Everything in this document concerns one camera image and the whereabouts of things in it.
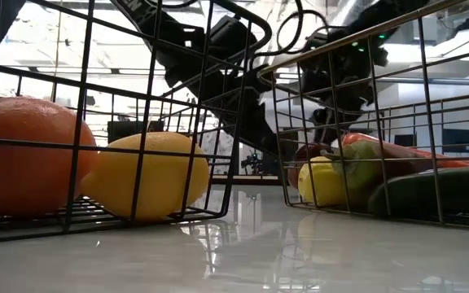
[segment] black wire basket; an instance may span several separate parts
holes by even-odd
[[[70,187],[69,192],[66,194],[66,206],[61,208],[57,212],[42,216],[33,216],[25,218],[17,218],[13,216],[0,215],[0,241],[5,240],[14,240],[22,238],[36,238],[41,236],[50,236],[50,235],[61,235],[61,234],[73,234],[87,231],[95,230],[109,230],[115,228],[125,228],[136,225],[147,225],[150,223],[143,223],[136,221],[136,211],[137,203],[139,197],[139,190],[141,189],[141,171],[145,157],[149,155],[163,155],[163,156],[185,156],[189,157],[189,166],[186,172],[186,188],[184,190],[184,195],[182,196],[182,208],[176,210],[173,214],[167,215],[161,222],[162,223],[178,223],[178,222],[189,222],[189,221],[202,221],[208,219],[216,219],[223,217],[227,214],[230,194],[231,194],[231,182],[235,169],[238,168],[238,162],[233,160],[233,155],[239,148],[239,124],[240,124],[240,115],[239,112],[243,107],[243,100],[239,96],[244,93],[245,83],[242,78],[242,82],[236,89],[230,89],[229,92],[222,91],[212,96],[211,94],[205,98],[205,93],[208,90],[208,75],[211,74],[214,70],[221,70],[225,73],[228,71],[236,70],[238,72],[246,72],[248,70],[250,56],[252,53],[258,49],[261,44],[265,44],[270,39],[270,28],[266,25],[266,22],[260,17],[254,15],[253,13],[243,9],[242,7],[236,6],[234,3],[223,0],[211,1],[209,7],[207,19],[208,24],[205,28],[205,39],[203,40],[202,50],[196,50],[193,48],[185,47],[183,44],[174,44],[168,38],[171,38],[171,35],[165,34],[164,37],[161,36],[161,24],[166,21],[164,12],[162,10],[163,5],[161,2],[153,2],[149,4],[148,2],[139,2],[139,1],[126,1],[126,2],[112,2],[118,10],[123,12],[129,20],[135,24],[138,31],[130,30],[119,25],[99,20],[94,18],[94,9],[98,3],[95,0],[88,1],[87,13],[80,13],[74,11],[64,6],[55,4],[53,2],[45,0],[33,0],[30,1],[45,9],[51,9],[59,11],[62,14],[70,15],[72,17],[77,17],[83,19],[86,23],[85,25],[85,40],[84,40],[84,50],[82,56],[81,64],[81,78],[79,80],[73,80],[63,77],[53,76],[51,74],[43,74],[40,72],[32,72],[27,70],[21,70],[18,68],[11,68],[0,65],[0,72],[8,75],[13,75],[19,78],[19,84],[17,86],[16,95],[21,95],[21,82],[23,79],[35,79],[39,81],[44,81],[49,83],[53,87],[53,99],[55,101],[55,89],[60,85],[68,85],[72,87],[77,87],[78,90],[78,100],[77,106],[71,107],[71,109],[77,115],[77,123],[75,128],[75,139],[73,144],[58,144],[58,143],[42,143],[42,142],[26,142],[26,141],[16,141],[16,140],[7,140],[0,138],[0,145],[11,145],[17,147],[36,147],[36,148],[52,148],[52,149],[65,149],[72,152],[72,161],[71,161],[71,177],[70,177]],[[0,31],[8,29],[10,27],[12,19],[12,14],[14,18],[16,13],[19,10],[19,4],[16,4],[17,8],[12,6],[11,1],[0,0]],[[143,11],[144,15],[140,15],[139,12],[142,10],[142,5],[146,6],[148,9]],[[244,48],[234,55],[225,56],[225,58],[213,58],[209,51],[211,43],[211,19],[213,15],[213,6],[220,6],[228,11],[232,11],[237,15],[239,19],[246,20],[248,22],[248,29],[245,36],[246,41],[240,42],[243,44]],[[152,17],[151,20],[143,20],[143,17],[147,17],[147,11],[149,11]],[[92,42],[92,26],[98,24],[100,26],[114,29],[131,36],[142,38],[151,50],[151,66],[149,74],[145,76],[148,79],[148,87],[146,93],[138,93],[129,90],[116,89],[104,85],[90,84],[87,82],[88,77],[88,67],[89,67],[89,58],[90,58],[90,43]],[[258,26],[264,26],[265,31],[265,40],[260,40],[250,43],[249,39],[251,37],[251,27],[253,24]],[[156,76],[156,60],[157,55],[163,54],[167,51],[172,51],[174,54],[179,54],[180,57],[192,59],[195,64],[200,64],[198,72],[186,72],[189,77],[187,77],[179,85],[173,86],[173,88],[167,93],[161,95],[152,94],[153,81]],[[200,88],[196,95],[195,101],[179,101],[173,98],[173,96],[178,93],[179,90],[185,89],[187,86],[195,86]],[[112,105],[111,112],[96,112],[90,109],[87,109],[88,99],[90,95],[89,91],[98,91],[103,94],[106,94],[110,97],[109,103]],[[113,112],[113,103],[116,103],[117,97],[122,98],[132,98],[145,104],[143,109],[136,109],[135,116],[127,116],[124,113],[114,113]],[[231,105],[230,108],[222,107],[219,101],[222,98],[231,98],[234,100],[234,105]],[[157,101],[162,104],[169,104],[169,112],[150,112],[150,102]],[[112,149],[106,147],[98,146],[84,146],[80,142],[80,133],[81,125],[83,124],[84,119],[87,115],[90,114],[99,114],[99,115],[109,115],[110,119],[108,122],[108,139],[110,141],[116,138],[110,138],[111,133],[117,133],[118,129],[123,127],[121,126],[120,121],[116,120],[117,116],[121,116],[121,119],[125,117],[137,125],[137,131],[135,133],[140,133],[140,147],[137,150],[125,150],[125,149]],[[219,119],[220,123],[212,129],[206,129],[204,117],[215,116]],[[180,129],[181,126],[185,131],[182,131],[183,135],[189,137],[192,140],[191,151],[188,154],[181,153],[172,153],[165,151],[140,151],[145,150],[145,144],[149,142],[146,141],[147,131],[150,128],[155,127],[157,131],[168,131],[170,129]],[[229,154],[219,154],[219,139],[220,133],[226,132],[231,135],[233,138],[231,150]],[[207,133],[216,134],[216,138],[213,139],[214,147],[212,150],[207,151],[206,154],[198,154],[195,151],[196,146],[202,146],[204,143],[204,135]],[[84,151],[100,151],[102,152],[118,152],[118,153],[130,153],[138,156],[137,159],[137,172],[134,178],[134,194],[131,206],[131,213],[128,217],[116,216],[112,212],[109,212],[106,207],[103,207],[102,204],[92,200],[92,198],[85,195],[78,196],[76,194],[76,181],[77,181],[77,161],[80,157],[78,154],[81,150]],[[208,161],[209,165],[209,180],[208,187],[203,193],[199,203],[196,203],[192,206],[186,204],[186,199],[188,197],[188,190],[190,187],[191,180],[191,170],[195,158],[205,158]],[[213,174],[214,169],[223,166],[227,168],[227,179],[226,184],[221,187],[216,187],[213,185]]]
[[[469,94],[435,98],[435,92],[431,93],[429,90],[430,85],[442,85],[442,89],[454,85],[454,81],[430,77],[429,68],[469,58],[469,51],[463,53],[465,50],[462,50],[452,57],[445,56],[438,60],[430,59],[425,50],[423,26],[425,15],[453,6],[460,7],[462,4],[462,0],[433,3],[292,57],[260,72],[261,75],[273,74],[273,79],[261,79],[273,86],[274,118],[280,141],[278,145],[283,149],[286,145],[294,144],[296,149],[300,148],[302,151],[293,157],[280,156],[282,170],[286,174],[289,173],[289,180],[287,175],[281,178],[287,206],[469,228],[469,138],[465,142],[458,140],[461,133],[469,133]],[[372,43],[375,39],[384,37],[390,29],[403,24],[412,24],[414,30],[419,33],[417,53],[421,59],[414,62],[420,65],[378,74],[378,56]],[[341,60],[354,54],[352,52],[361,54],[362,66],[370,69],[370,77],[340,79],[345,70],[344,66],[347,66]],[[302,83],[305,82],[306,64],[320,62],[319,60],[328,65],[329,85],[324,89],[305,91],[302,89]],[[415,70],[422,73],[422,79],[399,77]],[[282,76],[283,72],[296,74],[290,79],[299,84],[299,90],[275,82],[274,78],[285,78]],[[378,102],[378,92],[384,89],[379,88],[382,82],[418,84],[418,95],[422,102],[381,106]],[[350,107],[348,97],[356,95],[356,92],[363,93],[366,87],[370,90],[371,99],[367,100],[369,107],[362,107],[362,103],[355,109]],[[308,103],[324,109],[322,114],[328,113],[327,120],[323,119],[323,123],[317,123],[320,121],[316,121],[314,116],[309,116]],[[294,107],[300,108],[298,111],[301,113],[293,112]],[[291,134],[297,134],[297,137],[291,138]],[[374,158],[345,154],[347,147],[354,143],[353,135],[359,138],[358,141],[364,140],[369,145],[372,142],[377,145]],[[325,143],[316,141],[317,136]],[[327,136],[334,139],[323,141]],[[422,145],[421,140],[424,140],[425,136],[427,142]],[[395,150],[403,150],[411,155],[392,154]],[[323,156],[324,159],[313,160],[314,157]],[[352,185],[359,182],[355,173],[355,170],[360,168],[355,166],[359,165],[368,166],[361,169],[361,176],[366,177],[372,173],[377,175],[372,186],[360,191]],[[418,166],[419,169],[414,171],[413,166]],[[316,173],[322,174],[319,170],[328,168],[339,170],[339,179],[333,177],[334,180],[331,181],[326,177],[325,183],[316,179]],[[304,192],[301,189],[303,187],[298,187],[300,190],[291,187],[300,185],[293,183],[291,178],[299,178],[300,181],[303,178],[301,182],[305,187],[304,194],[301,194]],[[330,194],[331,186],[338,180],[341,180],[341,186],[338,187],[341,195],[334,199],[334,192]]]

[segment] white floor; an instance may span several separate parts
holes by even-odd
[[[222,221],[0,243],[0,293],[469,292],[469,231],[286,208],[236,186]]]

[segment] orange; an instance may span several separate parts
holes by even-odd
[[[75,114],[55,103],[0,98],[2,139],[73,143],[75,124]],[[95,146],[84,121],[81,145]],[[77,184],[96,156],[97,151],[79,151]],[[66,205],[71,167],[72,150],[0,144],[0,216],[39,216]]]
[[[112,142],[108,147],[140,150],[141,134]],[[179,133],[147,133],[145,150],[191,153],[192,141]],[[196,146],[195,153],[204,152]],[[136,221],[159,221],[180,211],[186,189],[189,156],[144,155],[138,192]],[[84,195],[101,203],[117,216],[130,217],[133,202],[137,154],[101,151],[92,171],[82,180]],[[186,206],[208,188],[209,168],[204,158],[195,158]]]

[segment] cucumber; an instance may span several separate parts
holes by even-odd
[[[437,215],[433,170],[393,178],[387,187],[392,216]],[[469,213],[469,168],[440,169],[439,187],[443,212]],[[388,214],[384,184],[369,198],[368,208],[376,216]]]

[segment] yellow lemon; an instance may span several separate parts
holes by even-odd
[[[112,142],[108,147],[139,150],[141,134]],[[192,141],[179,133],[148,133],[145,150],[191,153]],[[197,146],[196,154],[203,154]],[[101,151],[93,170],[82,180],[84,195],[101,203],[117,216],[130,216],[137,154]],[[159,221],[180,210],[186,186],[189,156],[144,155],[138,193],[137,221]],[[195,158],[186,205],[199,199],[208,186],[208,161]]]
[[[313,171],[312,178],[318,206],[346,204],[343,178],[332,168],[331,161],[324,156],[312,158],[310,161],[326,162],[310,165]],[[298,176],[298,191],[304,201],[314,202],[309,164],[304,164],[301,167]]]

